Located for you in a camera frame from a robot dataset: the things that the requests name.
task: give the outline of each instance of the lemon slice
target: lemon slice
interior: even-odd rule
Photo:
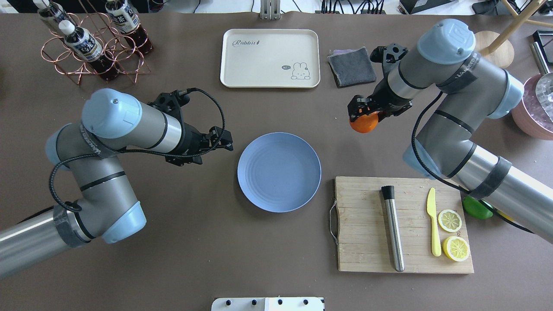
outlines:
[[[454,210],[443,210],[438,214],[438,224],[447,232],[457,232],[463,222],[461,217]]]
[[[444,247],[444,254],[446,254],[447,258],[454,261],[465,261],[471,253],[467,241],[458,236],[448,237],[444,240],[442,246]]]

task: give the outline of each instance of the orange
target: orange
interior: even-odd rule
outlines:
[[[363,115],[355,122],[350,122],[351,128],[359,133],[368,133],[372,131],[378,124],[378,113],[373,112],[370,115]]]

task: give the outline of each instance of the cutting board handle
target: cutting board handle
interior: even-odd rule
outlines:
[[[334,243],[336,243],[336,246],[338,246],[338,238],[332,232],[332,210],[336,211],[336,219],[338,218],[338,209],[336,208],[337,201],[334,199],[334,202],[332,203],[332,206],[330,207],[330,211],[328,211],[328,229],[330,230],[330,235],[334,238]]]

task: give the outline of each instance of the metal stand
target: metal stand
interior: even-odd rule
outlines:
[[[261,0],[261,19],[280,19],[280,0]]]
[[[324,311],[321,297],[217,298],[211,311]]]

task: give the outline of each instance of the black muddler tip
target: black muddler tip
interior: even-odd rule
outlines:
[[[384,200],[393,200],[394,199],[394,186],[384,186],[382,187],[382,195]]]

